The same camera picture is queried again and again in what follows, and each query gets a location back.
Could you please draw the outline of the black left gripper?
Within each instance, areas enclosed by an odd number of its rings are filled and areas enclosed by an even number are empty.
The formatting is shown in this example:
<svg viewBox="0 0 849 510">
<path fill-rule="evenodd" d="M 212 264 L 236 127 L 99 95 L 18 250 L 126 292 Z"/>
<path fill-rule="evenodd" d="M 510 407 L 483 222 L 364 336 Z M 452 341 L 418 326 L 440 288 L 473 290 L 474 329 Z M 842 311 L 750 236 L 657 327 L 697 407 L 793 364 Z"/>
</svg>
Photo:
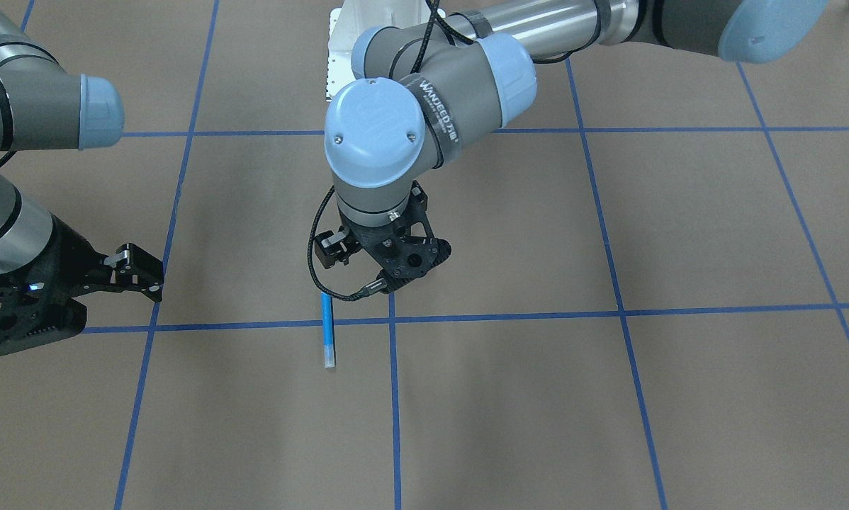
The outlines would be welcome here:
<svg viewBox="0 0 849 510">
<path fill-rule="evenodd" d="M 365 251 L 381 271 L 360 290 L 397 291 L 451 256 L 450 243 L 434 236 L 427 217 L 428 195 L 418 181 L 412 181 L 405 209 L 391 213 L 385 225 L 363 226 L 340 213 L 340 228 L 320 234 L 320 217 L 334 193 L 336 190 L 331 187 L 315 213 L 314 255 L 328 270 L 338 263 L 347 265 L 352 255 Z"/>
</svg>

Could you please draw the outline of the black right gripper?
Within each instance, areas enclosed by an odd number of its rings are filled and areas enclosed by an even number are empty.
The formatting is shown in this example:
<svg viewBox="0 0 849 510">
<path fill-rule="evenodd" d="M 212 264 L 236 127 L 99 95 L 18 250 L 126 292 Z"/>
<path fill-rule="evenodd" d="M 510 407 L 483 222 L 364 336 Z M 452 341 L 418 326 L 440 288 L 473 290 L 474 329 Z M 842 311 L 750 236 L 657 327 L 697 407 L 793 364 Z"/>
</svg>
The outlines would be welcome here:
<svg viewBox="0 0 849 510">
<path fill-rule="evenodd" d="M 91 277 L 109 277 L 107 266 L 116 275 L 116 287 L 162 302 L 161 259 L 134 243 L 121 245 L 106 258 L 53 217 L 52 234 L 41 254 L 18 270 L 0 274 L 0 356 L 80 334 L 88 311 L 75 297 L 88 293 L 84 286 L 91 284 Z"/>
</svg>

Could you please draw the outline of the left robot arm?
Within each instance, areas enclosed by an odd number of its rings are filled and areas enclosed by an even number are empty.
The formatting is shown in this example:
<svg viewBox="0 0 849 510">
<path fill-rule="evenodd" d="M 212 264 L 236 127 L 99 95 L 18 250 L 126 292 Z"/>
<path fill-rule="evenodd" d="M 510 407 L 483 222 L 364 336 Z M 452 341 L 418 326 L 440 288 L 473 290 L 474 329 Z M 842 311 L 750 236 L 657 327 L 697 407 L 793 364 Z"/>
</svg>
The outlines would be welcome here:
<svg viewBox="0 0 849 510">
<path fill-rule="evenodd" d="M 324 152 L 340 227 L 312 227 L 307 259 L 332 268 L 365 251 L 381 268 L 349 295 L 390 294 L 446 261 L 419 175 L 457 159 L 530 107 L 536 67 L 597 45 L 650 43 L 728 62 L 771 62 L 816 25 L 826 1 L 509 1 L 412 27 L 373 26 L 350 52 L 353 79 L 325 113 Z"/>
</svg>

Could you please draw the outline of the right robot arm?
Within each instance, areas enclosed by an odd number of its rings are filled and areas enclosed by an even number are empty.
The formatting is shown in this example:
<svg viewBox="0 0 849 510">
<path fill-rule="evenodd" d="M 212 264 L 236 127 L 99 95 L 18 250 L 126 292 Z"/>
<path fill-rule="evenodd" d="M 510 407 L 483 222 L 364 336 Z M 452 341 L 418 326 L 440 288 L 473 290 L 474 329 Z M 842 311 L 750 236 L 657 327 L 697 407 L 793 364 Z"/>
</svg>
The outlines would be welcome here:
<svg viewBox="0 0 849 510">
<path fill-rule="evenodd" d="M 71 74 L 0 11 L 0 168 L 17 152 L 116 145 L 125 114 L 107 79 Z M 0 174 L 0 356 L 72 338 L 90 293 L 162 300 L 162 262 L 133 243 L 95 251 Z"/>
</svg>

